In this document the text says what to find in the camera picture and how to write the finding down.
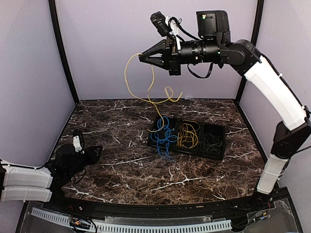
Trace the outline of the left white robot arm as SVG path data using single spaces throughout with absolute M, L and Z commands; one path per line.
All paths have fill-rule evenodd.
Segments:
M 97 163 L 103 147 L 91 146 L 76 152 L 74 145 L 64 144 L 56 150 L 53 160 L 42 167 L 0 162 L 0 200 L 49 202 L 57 211 L 69 207 L 59 192 L 86 166 Z

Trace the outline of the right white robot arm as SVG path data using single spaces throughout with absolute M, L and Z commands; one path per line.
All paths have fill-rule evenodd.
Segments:
M 180 75 L 181 65 L 213 63 L 230 65 L 252 83 L 270 102 L 282 121 L 276 126 L 270 156 L 257 183 L 248 207 L 257 211 L 267 205 L 271 192 L 290 159 L 311 134 L 310 112 L 299 101 L 271 61 L 251 42 L 235 43 L 225 37 L 174 42 L 163 39 L 139 55 L 139 60 Z

